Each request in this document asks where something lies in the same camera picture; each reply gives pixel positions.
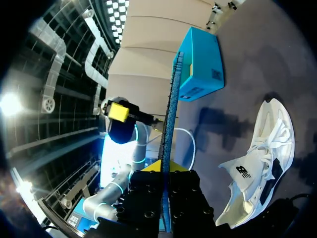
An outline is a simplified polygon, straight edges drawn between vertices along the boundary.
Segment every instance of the gray carpet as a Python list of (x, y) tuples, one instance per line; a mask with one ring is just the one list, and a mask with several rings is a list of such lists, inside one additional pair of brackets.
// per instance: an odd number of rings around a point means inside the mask
[[(284, 104), (296, 140), (293, 165), (272, 200), (311, 192), (317, 182), (317, 62), (304, 35), (273, 1), (247, 0), (217, 36), (226, 85), (194, 102), (182, 102), (179, 119), (179, 127), (194, 133), (194, 169), (215, 218), (229, 200), (231, 182), (217, 166), (246, 154), (265, 97)], [(191, 157), (191, 139), (179, 133), (175, 161), (189, 167)], [(302, 206), (303, 199), (296, 205)]]

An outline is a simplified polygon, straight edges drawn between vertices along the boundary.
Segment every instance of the white sneaker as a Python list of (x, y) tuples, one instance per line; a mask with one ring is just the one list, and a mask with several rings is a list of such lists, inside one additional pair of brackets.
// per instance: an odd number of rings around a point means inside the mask
[(275, 185), (293, 162), (295, 139), (287, 110), (276, 99), (264, 101), (257, 116), (246, 156), (225, 162), (233, 182), (230, 200), (216, 220), (231, 228), (260, 214), (272, 199)]

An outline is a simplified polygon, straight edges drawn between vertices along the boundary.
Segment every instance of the blue box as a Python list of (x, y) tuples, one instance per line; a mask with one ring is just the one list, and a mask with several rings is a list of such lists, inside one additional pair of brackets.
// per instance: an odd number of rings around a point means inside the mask
[(224, 87), (220, 50), (215, 35), (191, 27), (178, 51), (184, 52), (179, 100), (191, 102)]

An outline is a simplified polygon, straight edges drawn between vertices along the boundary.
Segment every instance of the air duct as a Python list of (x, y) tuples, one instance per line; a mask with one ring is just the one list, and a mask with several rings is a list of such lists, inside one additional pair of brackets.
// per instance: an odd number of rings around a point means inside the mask
[(96, 95), (95, 95), (94, 109), (93, 109), (93, 114), (98, 115), (99, 114), (98, 103), (99, 103), (100, 89), (101, 89), (101, 87), (107, 88), (108, 80), (105, 77), (103, 77), (103, 75), (100, 74), (92, 66), (92, 64), (93, 64), (94, 58), (96, 56), (96, 53), (97, 53), (97, 50), (99, 49), (99, 47), (102, 48), (103, 52), (105, 53), (105, 55), (109, 59), (113, 58), (113, 52), (111, 52), (109, 50), (105, 40), (101, 36), (101, 33), (100, 33), (95, 21), (93, 20), (94, 11), (93, 10), (86, 10), (82, 14), (82, 16), (85, 19), (87, 26), (89, 27), (89, 29), (91, 30), (91, 32), (93, 33), (93, 35), (95, 37), (95, 41), (94, 41), (93, 45), (91, 46), (91, 48), (88, 52), (88, 55), (86, 57), (85, 72), (86, 72), (86, 75), (88, 77), (90, 77), (93, 81), (98, 83), (98, 86), (96, 88)]
[(42, 113), (50, 114), (55, 108), (55, 100), (53, 97), (59, 72), (66, 56), (66, 44), (43, 18), (40, 18), (34, 23), (30, 29), (30, 33), (56, 52), (44, 86), (41, 110)]

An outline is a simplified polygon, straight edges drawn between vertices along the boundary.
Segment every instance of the new balance logo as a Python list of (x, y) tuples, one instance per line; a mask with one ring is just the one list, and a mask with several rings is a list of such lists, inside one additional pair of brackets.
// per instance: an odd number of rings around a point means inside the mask
[(242, 174), (242, 177), (251, 178), (251, 175), (249, 175), (248, 171), (243, 166), (236, 167), (237, 171)]

